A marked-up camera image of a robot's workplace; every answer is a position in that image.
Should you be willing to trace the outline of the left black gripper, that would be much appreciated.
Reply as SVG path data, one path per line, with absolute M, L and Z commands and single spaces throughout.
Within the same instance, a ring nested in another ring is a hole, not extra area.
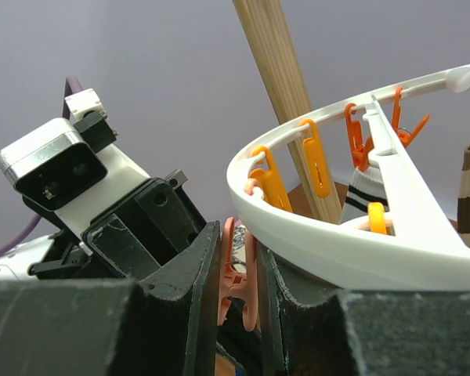
M 148 179 L 92 219 L 81 237 L 31 202 L 58 232 L 29 274 L 39 280 L 147 277 L 188 248 L 206 225 L 183 190 L 186 181 L 181 170 Z

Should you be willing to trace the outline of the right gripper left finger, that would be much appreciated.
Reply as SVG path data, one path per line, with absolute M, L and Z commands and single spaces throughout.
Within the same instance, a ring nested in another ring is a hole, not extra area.
M 0 279 L 0 375 L 212 375 L 220 225 L 141 281 Z

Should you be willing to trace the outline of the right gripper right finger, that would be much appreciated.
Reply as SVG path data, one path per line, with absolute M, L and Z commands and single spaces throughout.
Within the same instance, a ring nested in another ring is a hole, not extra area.
M 258 259 L 265 375 L 470 375 L 470 291 L 351 291 Z

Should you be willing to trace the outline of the black blue sports sock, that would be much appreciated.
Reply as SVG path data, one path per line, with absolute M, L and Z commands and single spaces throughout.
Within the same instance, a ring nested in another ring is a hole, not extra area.
M 258 329 L 246 331 L 240 316 L 228 317 L 217 328 L 216 352 L 242 375 L 263 375 L 262 337 Z

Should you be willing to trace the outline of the white black banded sock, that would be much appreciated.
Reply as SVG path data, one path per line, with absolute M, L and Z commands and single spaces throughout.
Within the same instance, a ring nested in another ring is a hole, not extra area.
M 368 205 L 381 203 L 389 210 L 381 173 L 378 168 L 368 167 L 365 171 L 354 171 L 348 185 L 340 223 L 367 215 Z

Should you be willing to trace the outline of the wooden hanger rack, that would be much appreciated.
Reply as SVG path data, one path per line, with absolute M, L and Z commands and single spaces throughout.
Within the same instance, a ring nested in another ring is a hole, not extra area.
M 309 113 L 312 105 L 280 1 L 234 1 L 240 24 L 255 59 L 278 122 Z M 341 205 L 336 187 L 319 198 L 302 151 L 302 139 L 287 148 L 315 219 L 338 224 Z

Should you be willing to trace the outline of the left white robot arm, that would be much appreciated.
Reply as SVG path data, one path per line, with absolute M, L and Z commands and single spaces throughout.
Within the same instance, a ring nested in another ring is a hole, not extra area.
M 126 278 L 142 280 L 186 250 L 206 221 L 183 190 L 176 169 L 150 178 L 90 220 L 76 235 L 53 212 L 23 202 L 35 217 L 30 233 L 46 219 L 57 232 L 24 241 L 0 255 L 2 280 Z

